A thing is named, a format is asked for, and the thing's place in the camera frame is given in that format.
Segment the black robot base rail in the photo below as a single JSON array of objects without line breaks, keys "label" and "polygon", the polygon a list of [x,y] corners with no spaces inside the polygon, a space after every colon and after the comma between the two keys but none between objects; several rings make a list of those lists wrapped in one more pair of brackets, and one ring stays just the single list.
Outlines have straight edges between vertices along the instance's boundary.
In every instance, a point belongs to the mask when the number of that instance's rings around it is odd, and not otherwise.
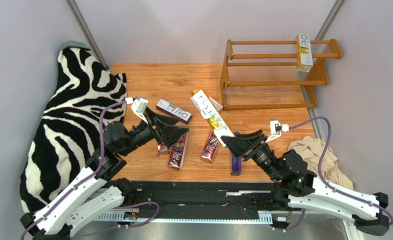
[{"label": "black robot base rail", "polygon": [[139,207],[138,221],[254,223],[263,212],[287,216],[284,203],[274,206],[272,182],[144,181],[133,180]]}]

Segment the orange white R.O.C.S. toothpaste box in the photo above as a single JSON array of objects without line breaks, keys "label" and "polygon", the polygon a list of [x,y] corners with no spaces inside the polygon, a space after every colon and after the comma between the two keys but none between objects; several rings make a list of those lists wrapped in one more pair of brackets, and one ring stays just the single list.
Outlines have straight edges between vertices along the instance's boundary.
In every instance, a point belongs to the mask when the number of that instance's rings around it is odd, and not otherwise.
[{"label": "orange white R.O.C.S. toothpaste box", "polygon": [[310,36],[298,33],[295,39],[296,66],[298,71],[309,72],[314,66]]}]

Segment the silver yellow R.O.C.S. toothpaste box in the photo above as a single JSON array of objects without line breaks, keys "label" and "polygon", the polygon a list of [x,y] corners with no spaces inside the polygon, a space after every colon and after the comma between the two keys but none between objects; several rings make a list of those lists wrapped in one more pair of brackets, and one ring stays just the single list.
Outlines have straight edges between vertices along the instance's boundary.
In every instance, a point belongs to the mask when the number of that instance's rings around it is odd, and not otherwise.
[{"label": "silver yellow R.O.C.S. toothpaste box", "polygon": [[200,112],[204,120],[209,124],[214,135],[219,140],[220,144],[225,148],[226,144],[221,139],[223,136],[233,137],[234,134],[227,126],[226,122],[221,117],[215,106],[212,104],[208,96],[202,91],[195,89],[190,98],[197,110]]}]

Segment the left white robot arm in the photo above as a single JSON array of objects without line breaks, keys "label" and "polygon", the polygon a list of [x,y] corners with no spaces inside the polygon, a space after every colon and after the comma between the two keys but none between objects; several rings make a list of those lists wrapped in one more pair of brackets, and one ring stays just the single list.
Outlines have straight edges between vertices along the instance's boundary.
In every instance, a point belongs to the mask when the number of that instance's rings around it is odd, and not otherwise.
[{"label": "left white robot arm", "polygon": [[24,214],[20,222],[34,240],[69,240],[85,225],[107,211],[137,208],[137,189],[127,178],[112,178],[127,164],[126,156],[151,140],[168,147],[190,130],[178,126],[178,119],[160,115],[149,108],[141,112],[138,126],[127,130],[114,121],[101,132],[100,147],[85,162],[75,179],[47,206]]}]

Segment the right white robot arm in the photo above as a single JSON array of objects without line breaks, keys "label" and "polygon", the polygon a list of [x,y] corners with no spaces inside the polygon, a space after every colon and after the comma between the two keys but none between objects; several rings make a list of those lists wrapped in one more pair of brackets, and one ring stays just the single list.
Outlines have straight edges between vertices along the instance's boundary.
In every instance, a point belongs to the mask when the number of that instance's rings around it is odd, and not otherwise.
[{"label": "right white robot arm", "polygon": [[287,132],[287,125],[275,125],[269,135],[262,130],[249,134],[224,135],[221,141],[235,157],[252,159],[274,181],[267,198],[267,210],[305,209],[329,214],[353,224],[357,230],[383,236],[391,225],[386,214],[388,196],[365,194],[327,182],[295,151],[277,157],[268,142]]}]

